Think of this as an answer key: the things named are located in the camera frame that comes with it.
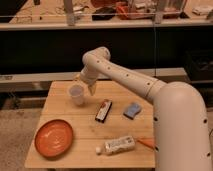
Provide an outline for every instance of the floor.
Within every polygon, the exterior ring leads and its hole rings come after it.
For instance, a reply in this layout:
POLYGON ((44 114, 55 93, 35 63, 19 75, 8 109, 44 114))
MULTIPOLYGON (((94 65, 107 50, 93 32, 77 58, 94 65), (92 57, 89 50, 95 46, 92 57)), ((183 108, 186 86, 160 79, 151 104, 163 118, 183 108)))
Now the floor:
MULTIPOLYGON (((4 101, 0 110, 0 170, 2 171, 45 171, 45 169, 26 169, 24 161, 29 149, 45 98, 22 98, 4 101)), ((209 128, 213 128, 213 109, 208 109, 209 128)), ((79 169, 94 171, 96 169, 79 169)), ((150 171, 151 169, 104 169, 105 171, 150 171)))

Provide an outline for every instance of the terracotta plate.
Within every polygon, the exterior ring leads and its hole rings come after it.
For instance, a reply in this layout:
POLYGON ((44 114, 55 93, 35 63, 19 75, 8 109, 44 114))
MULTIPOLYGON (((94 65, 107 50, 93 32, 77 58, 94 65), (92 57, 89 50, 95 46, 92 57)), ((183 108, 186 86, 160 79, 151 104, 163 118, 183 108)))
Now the terracotta plate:
POLYGON ((56 157, 72 144, 73 131, 64 120, 52 120, 44 124, 35 137, 36 150, 45 157, 56 157))

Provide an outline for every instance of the cup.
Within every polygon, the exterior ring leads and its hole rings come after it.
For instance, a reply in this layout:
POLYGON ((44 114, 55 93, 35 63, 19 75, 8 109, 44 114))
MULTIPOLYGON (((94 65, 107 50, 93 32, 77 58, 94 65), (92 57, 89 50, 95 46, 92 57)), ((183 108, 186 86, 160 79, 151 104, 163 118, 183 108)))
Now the cup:
POLYGON ((80 85, 73 85, 69 89, 69 94, 77 106, 81 106, 84 104, 84 88, 80 85))

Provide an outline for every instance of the tiled floor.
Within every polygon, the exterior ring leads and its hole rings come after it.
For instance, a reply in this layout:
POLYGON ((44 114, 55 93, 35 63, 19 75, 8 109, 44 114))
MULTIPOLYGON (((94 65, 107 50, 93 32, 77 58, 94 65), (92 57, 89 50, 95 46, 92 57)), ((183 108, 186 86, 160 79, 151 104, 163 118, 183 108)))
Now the tiled floor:
MULTIPOLYGON (((30 106, 25 104, 25 107, 27 106, 28 108, 7 109, 9 103, 6 102, 5 104, 6 107, 4 106, 4 109, 0 110, 0 171, 44 171, 44 169, 24 168, 24 161, 41 114, 42 106, 38 108, 37 102, 37 105, 32 105, 34 108, 29 108, 30 106)), ((213 109, 209 109, 208 117, 211 129, 213 128, 213 109)))

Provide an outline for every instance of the red object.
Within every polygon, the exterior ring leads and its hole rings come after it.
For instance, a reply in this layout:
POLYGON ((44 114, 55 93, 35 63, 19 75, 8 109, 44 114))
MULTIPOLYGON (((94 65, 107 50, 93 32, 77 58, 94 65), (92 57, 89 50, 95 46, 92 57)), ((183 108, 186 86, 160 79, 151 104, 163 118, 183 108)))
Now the red object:
POLYGON ((116 12, 118 14, 118 17, 122 20, 129 19, 128 16, 128 6, 126 2, 117 2, 116 3, 116 12))
POLYGON ((120 0, 91 0, 91 4, 95 8, 105 7, 109 5, 114 5, 116 2, 120 0))
POLYGON ((64 153, 73 141, 73 130, 64 120, 52 120, 44 124, 35 136, 35 148, 44 157, 56 157, 64 153))
POLYGON ((137 141, 151 149, 155 149, 154 138, 138 138, 137 141))

